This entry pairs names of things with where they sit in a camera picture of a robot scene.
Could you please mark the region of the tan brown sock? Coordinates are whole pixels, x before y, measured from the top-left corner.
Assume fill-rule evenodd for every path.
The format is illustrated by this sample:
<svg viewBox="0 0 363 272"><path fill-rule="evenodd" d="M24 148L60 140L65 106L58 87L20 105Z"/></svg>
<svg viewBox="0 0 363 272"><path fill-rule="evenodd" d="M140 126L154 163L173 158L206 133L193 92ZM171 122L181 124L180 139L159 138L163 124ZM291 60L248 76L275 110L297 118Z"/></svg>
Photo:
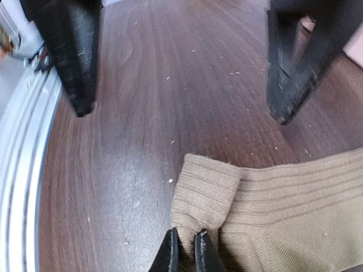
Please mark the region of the tan brown sock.
<svg viewBox="0 0 363 272"><path fill-rule="evenodd" d="M202 230L228 271L343 271L362 264L362 149L241 168L188 154L170 220L194 271Z"/></svg>

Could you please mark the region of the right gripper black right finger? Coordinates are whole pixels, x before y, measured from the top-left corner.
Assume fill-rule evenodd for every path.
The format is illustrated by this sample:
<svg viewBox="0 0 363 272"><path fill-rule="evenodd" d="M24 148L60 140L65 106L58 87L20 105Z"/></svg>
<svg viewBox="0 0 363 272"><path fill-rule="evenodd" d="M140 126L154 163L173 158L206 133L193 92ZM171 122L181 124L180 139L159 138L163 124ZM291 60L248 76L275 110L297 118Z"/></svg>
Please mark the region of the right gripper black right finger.
<svg viewBox="0 0 363 272"><path fill-rule="evenodd" d="M226 272L207 231L195 237L195 267L197 272Z"/></svg>

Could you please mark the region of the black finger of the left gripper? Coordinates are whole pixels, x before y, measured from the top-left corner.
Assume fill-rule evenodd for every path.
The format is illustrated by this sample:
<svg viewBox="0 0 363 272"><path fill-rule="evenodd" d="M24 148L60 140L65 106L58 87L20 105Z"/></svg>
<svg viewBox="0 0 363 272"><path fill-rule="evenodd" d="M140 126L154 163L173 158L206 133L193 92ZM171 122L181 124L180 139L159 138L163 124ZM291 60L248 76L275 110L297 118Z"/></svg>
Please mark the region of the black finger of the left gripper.
<svg viewBox="0 0 363 272"><path fill-rule="evenodd" d="M305 17L315 26L301 58L293 62L297 27ZM362 24L362 1L271 1L267 23L267 104L272 117L286 125L342 54L328 41L328 33L353 34Z"/></svg>
<svg viewBox="0 0 363 272"><path fill-rule="evenodd" d="M96 101L101 1L24 1L78 117Z"/></svg>

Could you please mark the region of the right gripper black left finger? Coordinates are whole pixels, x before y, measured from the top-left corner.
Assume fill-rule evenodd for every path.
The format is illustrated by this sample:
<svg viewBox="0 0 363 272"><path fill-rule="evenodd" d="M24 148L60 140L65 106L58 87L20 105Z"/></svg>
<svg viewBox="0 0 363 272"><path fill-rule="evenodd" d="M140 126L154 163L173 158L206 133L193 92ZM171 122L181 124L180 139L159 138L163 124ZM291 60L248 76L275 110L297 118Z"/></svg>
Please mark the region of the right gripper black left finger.
<svg viewBox="0 0 363 272"><path fill-rule="evenodd" d="M169 229L149 272L177 272L179 267L179 236L176 228Z"/></svg>

